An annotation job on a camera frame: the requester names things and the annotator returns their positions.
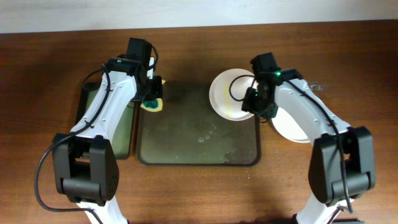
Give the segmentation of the green and yellow sponge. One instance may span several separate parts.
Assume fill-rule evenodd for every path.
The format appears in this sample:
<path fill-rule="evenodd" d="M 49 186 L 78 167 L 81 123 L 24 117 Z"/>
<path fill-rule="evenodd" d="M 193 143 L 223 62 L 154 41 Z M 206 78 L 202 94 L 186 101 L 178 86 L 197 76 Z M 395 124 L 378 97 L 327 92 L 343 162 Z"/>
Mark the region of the green and yellow sponge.
<path fill-rule="evenodd" d="M 144 98 L 141 103 L 141 108 L 155 113 L 159 112 L 163 108 L 163 85 L 165 80 L 163 79 L 153 79 L 150 92 Z"/>

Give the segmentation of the white plate yellow stain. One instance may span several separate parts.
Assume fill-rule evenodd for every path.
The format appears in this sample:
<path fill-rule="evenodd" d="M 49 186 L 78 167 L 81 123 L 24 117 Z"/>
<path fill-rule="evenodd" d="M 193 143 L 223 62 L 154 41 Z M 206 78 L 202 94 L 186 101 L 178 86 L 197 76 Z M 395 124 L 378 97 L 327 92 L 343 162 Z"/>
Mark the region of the white plate yellow stain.
<path fill-rule="evenodd" d="M 296 121 L 283 108 L 279 107 L 276 116 L 271 119 L 275 130 L 289 141 L 310 143 L 309 138 Z"/>

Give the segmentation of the pink rimmed white plate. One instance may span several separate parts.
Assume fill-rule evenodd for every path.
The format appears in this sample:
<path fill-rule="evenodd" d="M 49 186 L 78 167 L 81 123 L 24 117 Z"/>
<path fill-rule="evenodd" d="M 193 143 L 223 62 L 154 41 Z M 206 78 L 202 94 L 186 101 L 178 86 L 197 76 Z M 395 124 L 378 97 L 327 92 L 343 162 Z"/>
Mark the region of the pink rimmed white plate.
<path fill-rule="evenodd" d="M 257 89 L 257 83 L 252 85 L 254 74 L 241 68 L 232 68 L 221 72 L 211 83 L 209 99 L 212 108 L 224 119 L 231 121 L 243 121 L 253 117 L 250 112 L 243 111 L 242 101 L 246 90 L 253 86 Z"/>

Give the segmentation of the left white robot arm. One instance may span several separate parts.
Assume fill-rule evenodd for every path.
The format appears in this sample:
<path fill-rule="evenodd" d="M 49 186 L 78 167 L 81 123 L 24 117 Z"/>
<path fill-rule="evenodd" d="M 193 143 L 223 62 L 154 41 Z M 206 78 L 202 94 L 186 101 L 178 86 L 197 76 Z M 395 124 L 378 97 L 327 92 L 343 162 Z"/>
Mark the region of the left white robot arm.
<path fill-rule="evenodd" d="M 156 63 L 154 57 L 111 58 L 101 66 L 101 83 L 83 116 L 69 134 L 53 139 L 56 190 L 92 223 L 128 222 L 116 199 L 119 168 L 113 138 L 130 103 L 162 97 L 163 80 L 154 75 Z"/>

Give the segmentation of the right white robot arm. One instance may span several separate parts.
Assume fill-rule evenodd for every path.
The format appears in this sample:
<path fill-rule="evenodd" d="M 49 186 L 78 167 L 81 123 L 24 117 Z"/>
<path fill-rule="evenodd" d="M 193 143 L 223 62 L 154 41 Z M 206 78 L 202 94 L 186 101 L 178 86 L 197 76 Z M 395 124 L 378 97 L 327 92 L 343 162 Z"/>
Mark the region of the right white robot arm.
<path fill-rule="evenodd" d="M 308 170 L 312 191 L 292 223 L 333 223 L 352 202 L 376 183 L 373 137 L 364 126 L 354 128 L 331 112 L 296 69 L 254 74 L 242 109 L 270 120 L 279 109 L 298 124 L 313 146 Z"/>

